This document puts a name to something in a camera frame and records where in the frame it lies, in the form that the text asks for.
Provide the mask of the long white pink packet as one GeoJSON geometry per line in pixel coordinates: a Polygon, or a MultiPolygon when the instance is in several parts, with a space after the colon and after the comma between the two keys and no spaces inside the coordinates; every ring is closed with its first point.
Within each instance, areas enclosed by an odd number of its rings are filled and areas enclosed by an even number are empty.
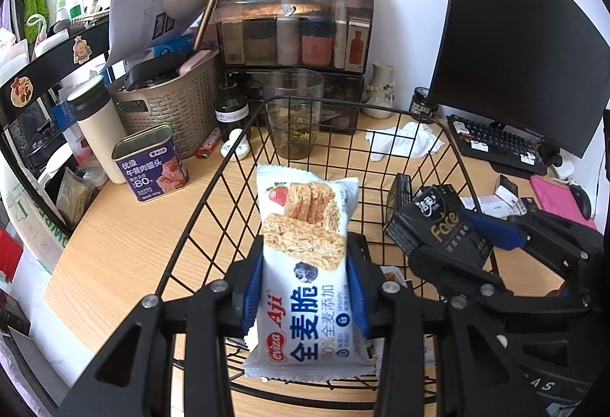
{"type": "Polygon", "coordinates": [[[522,201],[514,199],[504,201],[497,195],[481,196],[478,203],[482,213],[497,219],[508,219],[511,216],[523,216],[527,209],[522,201]]]}

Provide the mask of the small white cracker packet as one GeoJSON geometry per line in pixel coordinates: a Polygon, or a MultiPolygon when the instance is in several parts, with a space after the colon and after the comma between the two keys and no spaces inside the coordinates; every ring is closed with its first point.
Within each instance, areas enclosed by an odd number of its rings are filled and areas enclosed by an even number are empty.
{"type": "Polygon", "coordinates": [[[409,286],[409,282],[405,279],[401,270],[397,266],[381,265],[380,269],[384,274],[385,280],[392,280],[392,282],[395,282],[404,288],[409,286]]]}

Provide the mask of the white Aji cracker packet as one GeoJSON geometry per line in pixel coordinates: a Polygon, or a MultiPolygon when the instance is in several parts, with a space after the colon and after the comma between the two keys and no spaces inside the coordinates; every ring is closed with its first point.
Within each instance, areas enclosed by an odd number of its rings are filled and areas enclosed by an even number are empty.
{"type": "Polygon", "coordinates": [[[246,377],[321,382],[371,372],[346,271],[358,194],[354,177],[323,180],[298,168],[257,167],[264,264],[246,377]]]}

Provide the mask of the pink mouse pad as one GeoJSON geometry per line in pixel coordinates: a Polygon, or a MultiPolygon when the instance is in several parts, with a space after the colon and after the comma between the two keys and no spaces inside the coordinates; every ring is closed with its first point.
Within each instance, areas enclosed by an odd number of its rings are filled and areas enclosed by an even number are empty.
{"type": "Polygon", "coordinates": [[[557,185],[537,175],[529,178],[529,182],[542,210],[591,229],[596,228],[593,220],[584,219],[576,200],[565,185],[557,185]]]}

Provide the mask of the black computer mouse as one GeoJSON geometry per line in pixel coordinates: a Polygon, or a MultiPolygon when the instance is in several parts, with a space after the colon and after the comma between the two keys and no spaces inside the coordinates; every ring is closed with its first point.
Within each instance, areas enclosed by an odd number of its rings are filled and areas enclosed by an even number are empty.
{"type": "Polygon", "coordinates": [[[589,220],[591,218],[592,209],[591,200],[589,199],[587,192],[584,188],[580,187],[580,185],[575,184],[570,184],[569,189],[582,217],[584,217],[585,220],[589,220]]]}

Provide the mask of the dark mechanical keyboard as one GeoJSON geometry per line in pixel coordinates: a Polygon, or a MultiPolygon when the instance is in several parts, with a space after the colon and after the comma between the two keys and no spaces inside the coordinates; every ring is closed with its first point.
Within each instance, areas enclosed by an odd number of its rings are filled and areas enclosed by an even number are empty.
{"type": "Polygon", "coordinates": [[[449,115],[447,122],[462,156],[485,161],[504,175],[529,179],[547,174],[547,167],[529,140],[457,115],[449,115]]]}

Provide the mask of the white crumpled cloth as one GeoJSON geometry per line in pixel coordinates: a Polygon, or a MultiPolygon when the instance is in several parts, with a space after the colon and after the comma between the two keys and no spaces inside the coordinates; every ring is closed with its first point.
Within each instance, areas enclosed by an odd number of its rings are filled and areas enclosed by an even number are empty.
{"type": "Polygon", "coordinates": [[[421,159],[434,155],[445,146],[439,135],[420,122],[410,121],[402,128],[368,130],[370,160],[379,162],[385,156],[421,159]]]}

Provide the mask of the small dark glass jar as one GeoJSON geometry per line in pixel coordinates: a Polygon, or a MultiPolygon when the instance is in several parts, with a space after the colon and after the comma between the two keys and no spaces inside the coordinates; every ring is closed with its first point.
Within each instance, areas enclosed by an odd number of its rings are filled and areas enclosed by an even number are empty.
{"type": "Polygon", "coordinates": [[[408,109],[410,114],[423,118],[424,124],[431,124],[438,111],[438,105],[432,102],[428,96],[429,89],[423,86],[416,87],[408,109]]]}

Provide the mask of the red lighter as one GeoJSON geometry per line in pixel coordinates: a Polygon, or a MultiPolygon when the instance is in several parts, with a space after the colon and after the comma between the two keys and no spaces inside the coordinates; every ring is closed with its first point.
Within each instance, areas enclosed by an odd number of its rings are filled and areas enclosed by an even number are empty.
{"type": "Polygon", "coordinates": [[[206,159],[211,153],[213,153],[214,148],[220,140],[221,131],[220,128],[216,127],[208,134],[204,142],[196,149],[194,155],[198,159],[206,159]]]}

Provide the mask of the small cream ceramic vase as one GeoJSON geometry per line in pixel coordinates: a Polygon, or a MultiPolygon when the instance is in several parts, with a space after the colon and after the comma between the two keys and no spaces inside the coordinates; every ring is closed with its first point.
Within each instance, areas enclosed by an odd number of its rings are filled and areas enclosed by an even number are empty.
{"type": "Polygon", "coordinates": [[[394,105],[394,72],[389,64],[374,63],[373,74],[366,86],[363,112],[371,118],[385,119],[394,105]]]}

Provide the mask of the dark brown dropper bottle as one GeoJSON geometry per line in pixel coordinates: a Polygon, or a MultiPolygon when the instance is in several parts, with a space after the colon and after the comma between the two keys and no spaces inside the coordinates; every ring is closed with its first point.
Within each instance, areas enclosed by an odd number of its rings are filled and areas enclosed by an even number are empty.
{"type": "Polygon", "coordinates": [[[250,117],[249,104],[235,81],[218,86],[214,114],[223,142],[228,141],[235,129],[245,129],[250,117]]]}

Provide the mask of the clear glass jar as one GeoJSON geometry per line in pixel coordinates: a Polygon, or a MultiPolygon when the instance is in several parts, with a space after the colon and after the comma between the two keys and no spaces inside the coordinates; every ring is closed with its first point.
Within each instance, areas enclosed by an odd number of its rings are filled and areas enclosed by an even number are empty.
{"type": "Polygon", "coordinates": [[[325,78],[315,71],[292,68],[268,73],[264,83],[267,122],[276,153],[286,160],[309,156],[321,123],[325,78]]]}

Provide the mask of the brown woven plastic basket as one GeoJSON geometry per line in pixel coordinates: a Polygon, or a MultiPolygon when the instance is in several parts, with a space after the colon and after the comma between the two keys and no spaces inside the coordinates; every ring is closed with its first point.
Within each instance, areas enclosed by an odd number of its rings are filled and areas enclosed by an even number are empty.
{"type": "Polygon", "coordinates": [[[167,122],[183,159],[189,158],[216,126],[214,104],[221,82],[218,53],[209,51],[203,61],[183,76],[128,92],[123,78],[109,85],[122,124],[128,134],[167,122]]]}

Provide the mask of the white thermos bottle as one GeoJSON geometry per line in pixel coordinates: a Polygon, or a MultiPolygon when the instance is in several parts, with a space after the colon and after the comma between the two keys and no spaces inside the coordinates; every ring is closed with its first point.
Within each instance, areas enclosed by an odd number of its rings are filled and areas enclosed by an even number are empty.
{"type": "Polygon", "coordinates": [[[104,172],[116,185],[126,179],[113,160],[115,145],[127,136],[103,77],[96,75],[77,86],[67,97],[77,124],[104,172]]]}

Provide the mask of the dark acrylic cosmetics organizer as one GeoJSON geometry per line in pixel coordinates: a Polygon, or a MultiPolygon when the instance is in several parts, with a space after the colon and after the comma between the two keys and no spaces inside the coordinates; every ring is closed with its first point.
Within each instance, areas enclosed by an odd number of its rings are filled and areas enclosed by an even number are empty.
{"type": "Polygon", "coordinates": [[[351,133],[364,96],[374,0],[219,0],[215,22],[224,71],[252,112],[274,70],[325,78],[321,128],[351,133]]]}

